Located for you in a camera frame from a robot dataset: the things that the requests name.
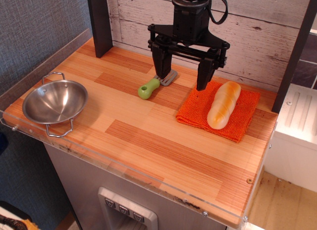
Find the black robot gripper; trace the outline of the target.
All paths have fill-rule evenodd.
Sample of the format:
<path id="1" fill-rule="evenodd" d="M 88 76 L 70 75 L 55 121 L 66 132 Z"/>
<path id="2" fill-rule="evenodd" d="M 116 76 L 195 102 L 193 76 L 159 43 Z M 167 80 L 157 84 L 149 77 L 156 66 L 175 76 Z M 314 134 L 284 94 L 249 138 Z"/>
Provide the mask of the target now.
<path id="1" fill-rule="evenodd" d="M 212 0 L 171 0 L 174 5 L 173 24 L 148 26 L 149 48 L 159 78 L 171 71 L 173 55 L 200 61 L 197 87 L 203 91 L 211 81 L 216 68 L 226 64 L 226 51 L 230 44 L 209 31 L 209 22 L 222 24 L 228 16 L 226 10 L 219 20 L 212 12 Z"/>

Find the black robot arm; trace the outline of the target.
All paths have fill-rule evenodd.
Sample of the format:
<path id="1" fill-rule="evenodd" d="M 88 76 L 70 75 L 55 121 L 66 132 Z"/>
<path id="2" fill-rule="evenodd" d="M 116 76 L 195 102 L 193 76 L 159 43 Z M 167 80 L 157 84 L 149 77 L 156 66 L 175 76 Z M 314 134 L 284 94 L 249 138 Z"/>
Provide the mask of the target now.
<path id="1" fill-rule="evenodd" d="M 219 21 L 211 12 L 212 0 L 171 0 L 174 5 L 172 25 L 148 26 L 149 48 L 159 78 L 171 71 L 172 56 L 199 62 L 197 86 L 202 91 L 211 81 L 215 70 L 226 64 L 226 51 L 230 44 L 209 31 L 209 22 L 222 24 L 228 16 L 225 11 Z"/>

